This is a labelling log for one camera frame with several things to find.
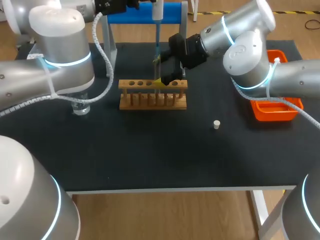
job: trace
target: blue led light ring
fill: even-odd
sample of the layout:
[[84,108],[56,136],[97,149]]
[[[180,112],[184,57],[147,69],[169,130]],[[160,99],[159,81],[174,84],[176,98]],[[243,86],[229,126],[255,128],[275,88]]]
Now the blue led light ring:
[[78,61],[69,62],[69,63],[54,63],[54,62],[50,62],[46,59],[45,59],[45,62],[49,65],[54,66],[54,67],[69,67],[69,66],[74,66],[74,65],[83,63],[84,61],[88,60],[90,58],[90,56],[91,56],[91,52],[89,52],[89,54],[86,57],[84,57]]
[[229,33],[229,30],[228,30],[227,26],[226,26],[226,23],[225,23],[225,16],[222,16],[222,18],[221,18],[221,22],[222,22],[223,30],[224,30],[224,32],[225,32],[225,34],[226,34],[226,36],[228,37],[228,39],[229,39],[229,41],[230,41],[231,45],[235,44],[235,42],[232,40],[232,38],[231,38],[231,36],[230,36],[230,33]]
[[41,240],[46,240],[48,238],[48,236],[51,234],[52,230],[54,229],[56,223],[57,223],[57,220],[58,220],[58,217],[59,217],[59,214],[60,214],[60,210],[61,210],[61,192],[60,192],[60,187],[57,183],[57,181],[54,179],[53,176],[51,176],[55,185],[56,185],[56,188],[57,188],[57,191],[58,191],[58,207],[57,207],[57,210],[56,210],[56,213],[55,213],[55,216],[54,216],[54,219],[51,223],[51,226],[49,227],[48,231],[46,232],[46,234],[43,236],[43,238],[41,238]]
[[306,203],[306,197],[305,197],[305,184],[306,184],[306,180],[307,180],[307,176],[305,176],[305,179],[303,181],[303,184],[302,184],[302,203],[303,203],[303,206],[304,206],[304,210],[310,220],[310,222],[312,223],[312,225],[315,227],[315,229],[318,231],[318,233],[320,233],[320,227],[317,225],[316,221],[314,220],[314,218],[311,216],[311,213],[307,207],[307,203]]
[[262,82],[260,82],[259,84],[255,85],[255,86],[251,86],[251,87],[242,87],[242,86],[239,86],[238,84],[237,84],[237,86],[238,86],[239,88],[245,89],[245,90],[255,89],[255,88],[257,88],[257,87],[260,87],[262,84],[264,84],[268,79],[271,79],[272,76],[273,76],[273,74],[274,74],[274,68],[270,66],[269,72],[268,72],[267,76],[266,76],[265,79],[264,79]]

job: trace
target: wooden test tube rack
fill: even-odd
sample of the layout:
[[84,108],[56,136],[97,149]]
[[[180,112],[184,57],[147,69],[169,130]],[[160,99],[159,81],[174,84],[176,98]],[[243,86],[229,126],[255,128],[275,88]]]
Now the wooden test tube rack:
[[[168,86],[157,86],[155,80],[119,80],[122,89],[120,110],[185,110],[187,80],[175,80]],[[128,90],[179,90],[179,93],[129,93]]]

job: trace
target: orange tray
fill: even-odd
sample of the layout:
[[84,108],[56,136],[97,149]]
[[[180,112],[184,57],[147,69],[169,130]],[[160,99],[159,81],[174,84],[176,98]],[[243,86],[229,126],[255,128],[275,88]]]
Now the orange tray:
[[[288,62],[286,55],[280,50],[268,50],[267,53],[270,63],[274,63],[275,58],[280,58],[280,63]],[[300,98],[285,97],[284,99],[298,106],[302,110],[304,109]],[[298,114],[296,110],[281,102],[250,102],[255,118],[261,122],[291,121]]]

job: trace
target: small white cap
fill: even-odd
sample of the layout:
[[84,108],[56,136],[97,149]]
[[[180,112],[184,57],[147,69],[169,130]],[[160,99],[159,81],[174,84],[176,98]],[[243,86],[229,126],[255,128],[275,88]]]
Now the small white cap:
[[213,127],[214,127],[214,129],[219,129],[219,127],[220,127],[220,121],[215,120],[215,121],[213,122]]

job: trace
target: yellow object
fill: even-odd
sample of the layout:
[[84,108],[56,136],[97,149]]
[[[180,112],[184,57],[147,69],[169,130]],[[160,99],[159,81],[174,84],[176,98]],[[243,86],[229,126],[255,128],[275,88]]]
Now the yellow object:
[[164,85],[162,82],[161,82],[161,77],[158,78],[157,80],[155,80],[153,82],[154,85],[156,85],[157,87],[165,87],[166,85]]

